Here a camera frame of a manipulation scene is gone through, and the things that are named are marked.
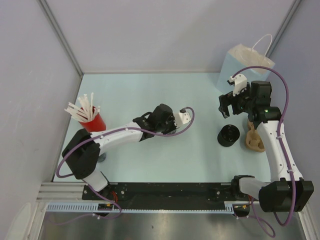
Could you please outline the light blue paper bag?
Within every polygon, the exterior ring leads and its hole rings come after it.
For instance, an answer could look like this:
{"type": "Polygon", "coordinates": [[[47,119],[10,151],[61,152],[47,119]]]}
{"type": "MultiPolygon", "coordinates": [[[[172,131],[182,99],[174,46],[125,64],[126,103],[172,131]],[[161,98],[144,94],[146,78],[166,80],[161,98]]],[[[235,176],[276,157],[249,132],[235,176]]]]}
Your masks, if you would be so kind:
{"type": "Polygon", "coordinates": [[[238,44],[226,53],[218,80],[215,84],[215,87],[219,91],[224,94],[232,91],[233,86],[229,85],[227,80],[243,68],[261,66],[272,69],[275,66],[275,63],[267,57],[266,51],[259,52],[255,49],[259,42],[264,41],[265,38],[269,40],[267,47],[267,50],[269,50],[273,41],[273,36],[271,34],[266,34],[251,47],[238,44]]]}

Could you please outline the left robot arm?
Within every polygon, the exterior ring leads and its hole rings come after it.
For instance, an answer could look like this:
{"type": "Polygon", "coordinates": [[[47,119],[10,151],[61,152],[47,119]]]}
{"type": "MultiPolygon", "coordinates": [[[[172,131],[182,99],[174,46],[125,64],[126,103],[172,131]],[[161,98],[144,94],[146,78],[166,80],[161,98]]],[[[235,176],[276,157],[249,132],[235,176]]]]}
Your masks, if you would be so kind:
{"type": "Polygon", "coordinates": [[[73,176],[90,185],[98,199],[105,200],[110,196],[111,188],[103,173],[96,170],[99,157],[112,148],[152,138],[153,133],[173,133],[181,126],[183,116],[183,113],[173,113],[169,106],[161,103],[153,112],[136,117],[119,128],[96,132],[82,128],[65,147],[62,157],[66,158],[73,176]]]}

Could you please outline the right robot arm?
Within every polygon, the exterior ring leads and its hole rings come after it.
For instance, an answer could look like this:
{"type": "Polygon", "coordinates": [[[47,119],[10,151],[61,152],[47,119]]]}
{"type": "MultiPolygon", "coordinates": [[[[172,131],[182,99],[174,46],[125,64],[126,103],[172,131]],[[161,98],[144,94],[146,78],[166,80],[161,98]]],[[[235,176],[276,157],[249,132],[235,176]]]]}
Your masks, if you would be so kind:
{"type": "Polygon", "coordinates": [[[224,118],[246,113],[248,120],[260,136],[270,169],[270,183],[257,180],[253,176],[235,176],[237,184],[230,188],[231,196],[242,201],[250,195],[259,200],[261,209],[266,212],[300,212],[314,192],[310,180],[304,180],[291,155],[284,131],[280,123],[281,111],[271,106],[272,86],[267,81],[230,79],[227,83],[233,91],[219,97],[219,111],[224,118]]]}

